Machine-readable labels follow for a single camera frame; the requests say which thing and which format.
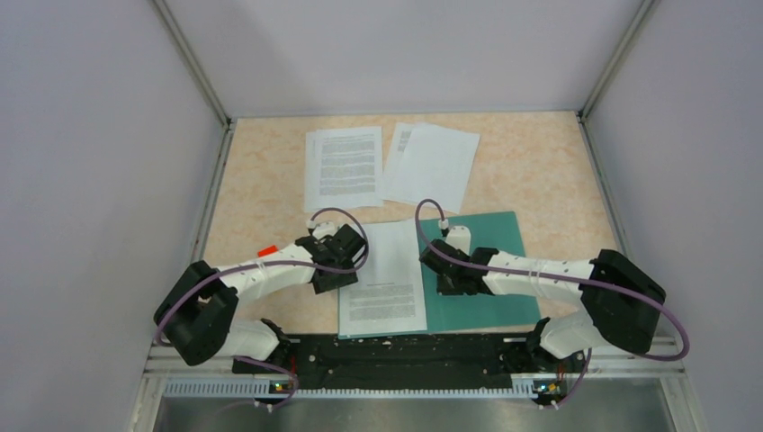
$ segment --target teal folder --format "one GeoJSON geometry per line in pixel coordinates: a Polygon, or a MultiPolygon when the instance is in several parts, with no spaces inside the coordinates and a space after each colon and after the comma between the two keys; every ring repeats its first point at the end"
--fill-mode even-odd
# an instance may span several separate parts
{"type": "MultiPolygon", "coordinates": [[[[450,226],[463,225],[471,231],[471,250],[496,248],[524,256],[525,247],[519,235],[519,224],[513,211],[483,213],[448,218],[450,226]]],[[[422,220],[422,228],[430,240],[441,238],[437,220],[422,220]]],[[[424,242],[418,240],[419,251],[424,242]]],[[[535,297],[525,295],[458,295],[437,294],[437,276],[422,265],[427,333],[447,330],[535,324],[541,314],[535,297]]]]}

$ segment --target tabletop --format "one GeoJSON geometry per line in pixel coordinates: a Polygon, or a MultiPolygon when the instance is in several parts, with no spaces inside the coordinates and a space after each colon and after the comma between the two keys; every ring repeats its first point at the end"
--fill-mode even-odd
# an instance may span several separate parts
{"type": "MultiPolygon", "coordinates": [[[[615,248],[574,112],[389,114],[238,119],[204,259],[211,266],[236,264],[306,235],[306,133],[381,126],[386,160],[396,122],[481,135],[460,214],[515,212],[528,257],[583,259],[615,248]]],[[[413,205],[385,201],[350,212],[360,222],[381,222],[411,218],[413,211],[413,205]]],[[[422,211],[422,218],[435,216],[434,209],[422,211]]],[[[323,220],[345,221],[331,213],[323,220]]],[[[573,310],[545,300],[539,307],[542,317],[573,310]]],[[[289,333],[337,333],[337,291],[315,295],[311,285],[293,286],[240,306],[237,316],[268,318],[289,333]]]]}

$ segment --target stack of papers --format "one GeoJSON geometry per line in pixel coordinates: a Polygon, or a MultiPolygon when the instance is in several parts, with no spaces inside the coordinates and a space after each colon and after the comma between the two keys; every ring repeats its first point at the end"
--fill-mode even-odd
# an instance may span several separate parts
{"type": "Polygon", "coordinates": [[[306,212],[324,207],[417,204],[432,198],[461,211],[479,133],[398,123],[382,176],[382,128],[316,130],[305,142],[306,212]]]}
{"type": "Polygon", "coordinates": [[[339,337],[426,331],[426,308],[413,220],[364,225],[368,261],[358,283],[339,289],[339,337]]]}
{"type": "Polygon", "coordinates": [[[399,203],[432,198],[461,211],[479,133],[428,123],[398,123],[384,170],[381,197],[399,203]]]}
{"type": "Polygon", "coordinates": [[[305,143],[305,211],[381,207],[382,128],[316,130],[305,143]]]}

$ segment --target white wall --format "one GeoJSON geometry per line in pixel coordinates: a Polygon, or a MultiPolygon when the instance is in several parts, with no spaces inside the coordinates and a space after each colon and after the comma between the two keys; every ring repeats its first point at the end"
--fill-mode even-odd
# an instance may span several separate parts
{"type": "Polygon", "coordinates": [[[578,109],[640,0],[167,0],[234,116],[578,109]]]}
{"type": "Polygon", "coordinates": [[[662,2],[597,108],[633,255],[692,337],[711,430],[758,430],[763,3],[662,2]]]}
{"type": "Polygon", "coordinates": [[[0,4],[0,430],[124,430],[220,126],[144,0],[0,4]]]}

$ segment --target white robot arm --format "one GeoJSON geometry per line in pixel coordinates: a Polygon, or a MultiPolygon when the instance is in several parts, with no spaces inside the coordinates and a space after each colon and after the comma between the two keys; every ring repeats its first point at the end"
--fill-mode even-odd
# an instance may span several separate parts
{"type": "Polygon", "coordinates": [[[539,277],[551,274],[612,282],[663,303],[665,292],[618,252],[602,250],[591,260],[551,261],[486,247],[477,247],[470,255],[470,243],[469,229],[454,226],[447,230],[445,240],[437,239],[432,245],[449,257],[494,271],[455,265],[429,249],[422,253],[421,262],[438,276],[440,294],[530,295],[578,307],[565,317],[539,321],[527,341],[538,356],[552,362],[548,354],[563,359],[586,348],[610,344],[636,354],[649,350],[660,315],[652,307],[616,292],[587,288],[583,283],[539,277]],[[503,269],[525,274],[499,271],[503,269]]]}
{"type": "Polygon", "coordinates": [[[268,248],[244,263],[218,269],[204,261],[188,266],[154,314],[158,326],[166,321],[162,331],[187,364],[198,365],[215,355],[273,360],[272,356],[279,355],[277,347],[282,351],[288,347],[288,338],[267,319],[234,318],[239,304],[297,284],[313,284],[319,294],[357,282],[355,258],[366,253],[366,240],[349,225],[337,228],[332,222],[320,223],[309,231],[309,236],[287,247],[268,248]],[[217,273],[221,277],[182,300],[197,284],[217,273]],[[167,318],[178,302],[182,306],[167,318]]]}

